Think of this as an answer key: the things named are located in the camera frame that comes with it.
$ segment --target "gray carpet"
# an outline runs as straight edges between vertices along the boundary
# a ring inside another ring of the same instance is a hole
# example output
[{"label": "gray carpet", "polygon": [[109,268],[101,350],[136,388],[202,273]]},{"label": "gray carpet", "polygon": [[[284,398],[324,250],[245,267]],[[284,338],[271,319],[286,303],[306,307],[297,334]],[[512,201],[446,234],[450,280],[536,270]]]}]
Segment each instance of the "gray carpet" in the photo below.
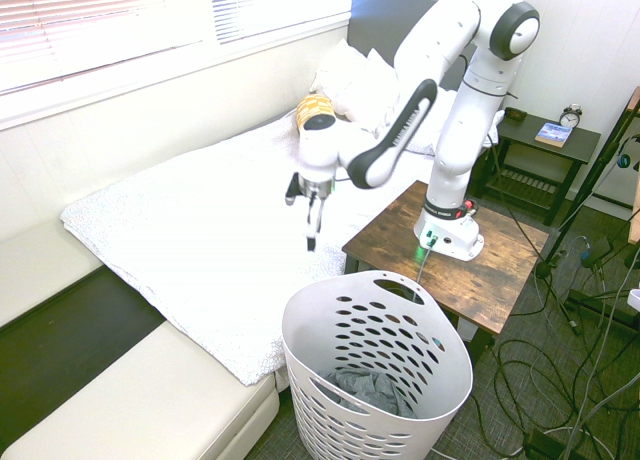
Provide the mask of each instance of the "gray carpet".
[{"label": "gray carpet", "polygon": [[[483,207],[508,215],[506,209],[498,202],[483,199],[481,204]],[[514,210],[514,213],[521,222],[552,234],[542,252],[542,255],[545,256],[545,252],[550,249],[555,240],[554,232],[558,221],[555,222],[553,228],[547,228],[542,225],[539,217],[521,210]],[[553,271],[553,286],[561,298],[565,298],[562,292],[568,289],[572,281],[574,288],[580,289],[586,294],[600,293],[603,288],[600,281],[590,278],[591,272],[589,270],[580,266],[579,255],[584,251],[584,242],[583,239],[577,237],[585,235],[593,243],[605,235],[614,236],[621,228],[625,228],[625,222],[619,219],[588,208],[580,212],[562,245],[562,248],[566,250],[566,255],[562,257],[558,267]],[[626,245],[627,232],[628,229],[625,229],[620,234],[615,242],[616,248]],[[631,248],[625,248],[622,254],[604,266],[605,288],[607,290],[617,290],[620,287],[627,274],[623,260],[631,251]],[[634,270],[629,277],[627,286],[637,286],[639,280],[640,273],[638,270]],[[534,277],[531,275],[513,313],[539,310],[546,293],[547,288],[544,283],[538,280],[536,287]],[[626,306],[625,300],[626,295],[623,295],[618,305],[623,310],[632,313],[633,311]],[[523,446],[524,435],[531,432],[533,428],[547,431],[575,424],[577,415],[574,408],[576,407],[571,405],[574,402],[568,403],[565,398],[573,396],[571,392],[574,378],[576,373],[581,371],[575,385],[574,405],[579,408],[582,404],[588,374],[592,371],[593,363],[587,361],[582,367],[586,373],[580,369],[580,365],[587,358],[588,349],[591,349],[594,342],[598,340],[592,358],[595,359],[597,356],[601,345],[601,333],[606,329],[607,319],[601,321],[599,314],[582,308],[570,311],[570,315],[578,322],[580,329],[584,332],[583,335],[575,336],[573,334],[560,312],[557,302],[552,297],[549,297],[544,313],[511,317],[500,337],[496,339],[496,345],[491,350],[487,349],[476,365],[473,396],[477,399],[480,407],[482,427],[487,442],[493,449],[505,455],[513,454]],[[629,346],[619,355],[625,345]],[[553,365],[541,352],[548,356]],[[511,360],[523,362],[504,366],[503,372],[508,379],[508,386],[500,375],[497,356],[500,357],[503,364]],[[606,369],[592,381],[586,412],[640,371],[640,341],[636,332],[614,323],[599,366],[606,367]],[[545,379],[543,374],[557,385],[560,385],[560,379],[562,379],[568,392],[567,395],[561,395],[558,389]],[[511,400],[510,392],[516,399],[517,408]],[[247,459],[309,460],[312,458],[305,450],[298,435],[289,390],[280,395],[280,401],[281,407],[276,420],[249,453]],[[640,459],[638,413],[628,415],[626,428],[622,433],[620,428],[625,417],[625,410],[637,401],[638,384],[611,401],[607,409],[601,409],[588,423],[593,436],[600,440],[613,455],[616,454],[616,448],[620,444],[618,458],[621,459]],[[566,442],[568,433],[567,430],[560,430],[551,435]],[[599,453],[596,452],[593,443],[595,442],[590,437],[581,435],[579,446],[575,450],[588,459],[612,458],[603,448],[600,448]],[[463,405],[434,448],[457,460],[502,458],[501,455],[492,451],[483,439],[478,412],[472,399]],[[432,460],[443,457],[432,451],[426,458]],[[524,453],[520,454],[518,458],[525,458]]]}]

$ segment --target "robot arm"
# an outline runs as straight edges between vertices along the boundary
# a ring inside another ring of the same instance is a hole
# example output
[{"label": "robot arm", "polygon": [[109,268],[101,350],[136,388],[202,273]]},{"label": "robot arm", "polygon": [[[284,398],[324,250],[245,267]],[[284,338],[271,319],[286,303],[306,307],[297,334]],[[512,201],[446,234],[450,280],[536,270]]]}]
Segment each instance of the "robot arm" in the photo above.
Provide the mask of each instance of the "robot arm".
[{"label": "robot arm", "polygon": [[[471,169],[521,61],[539,29],[538,12],[522,0],[439,0],[409,32],[394,64],[405,105],[382,140],[359,152],[341,151],[349,142],[331,142],[333,122],[301,126],[301,170],[294,175],[288,203],[296,195],[310,199],[307,238],[315,244],[321,206],[331,192],[339,165],[359,188],[382,185],[428,114],[437,85],[464,47],[473,42],[469,63],[451,113],[444,123],[433,173],[420,219],[414,229],[423,246],[462,260],[482,249],[478,226],[467,215],[464,199]],[[320,200],[320,208],[314,204]]]}]

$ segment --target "yellow object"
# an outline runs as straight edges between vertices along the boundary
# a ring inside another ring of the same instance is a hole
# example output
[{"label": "yellow object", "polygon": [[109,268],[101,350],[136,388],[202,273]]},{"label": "yellow object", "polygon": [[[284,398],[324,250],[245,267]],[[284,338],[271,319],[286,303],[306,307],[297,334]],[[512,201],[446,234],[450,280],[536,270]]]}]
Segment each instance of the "yellow object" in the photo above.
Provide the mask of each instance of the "yellow object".
[{"label": "yellow object", "polygon": [[307,123],[311,117],[316,115],[331,115],[335,116],[333,107],[331,106],[331,100],[323,95],[313,94],[307,95],[298,104],[296,111],[296,122],[298,123],[298,129],[302,129],[302,126]]}]

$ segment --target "white wall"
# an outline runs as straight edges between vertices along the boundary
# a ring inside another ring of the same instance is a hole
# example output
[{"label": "white wall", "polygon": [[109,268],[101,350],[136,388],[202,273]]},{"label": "white wall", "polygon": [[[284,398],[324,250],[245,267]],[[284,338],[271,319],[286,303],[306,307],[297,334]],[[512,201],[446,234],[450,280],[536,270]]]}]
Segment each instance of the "white wall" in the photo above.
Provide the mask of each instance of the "white wall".
[{"label": "white wall", "polygon": [[146,167],[294,108],[346,28],[0,132],[0,242]]},{"label": "white wall", "polygon": [[[519,100],[507,105],[555,120],[578,103],[584,110],[580,126],[601,133],[602,144],[640,85],[640,0],[525,1],[540,12],[541,31],[510,89]],[[514,157],[510,161],[531,168],[531,156]],[[537,159],[538,171],[565,167],[548,159]],[[586,170],[581,173],[574,190]],[[635,183],[619,187],[632,203]]]}]

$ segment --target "laundry basket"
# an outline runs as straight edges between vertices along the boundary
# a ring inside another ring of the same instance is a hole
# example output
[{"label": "laundry basket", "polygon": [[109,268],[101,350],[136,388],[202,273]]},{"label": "laundry basket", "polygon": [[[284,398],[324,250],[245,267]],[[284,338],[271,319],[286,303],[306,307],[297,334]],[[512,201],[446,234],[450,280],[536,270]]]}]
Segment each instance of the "laundry basket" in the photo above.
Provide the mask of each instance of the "laundry basket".
[{"label": "laundry basket", "polygon": [[[393,293],[403,290],[415,300]],[[300,436],[316,460],[423,460],[471,392],[462,340],[431,295],[402,275],[368,271],[303,288],[287,304],[283,338]],[[345,367],[386,374],[417,419],[370,406],[318,375]]]}]

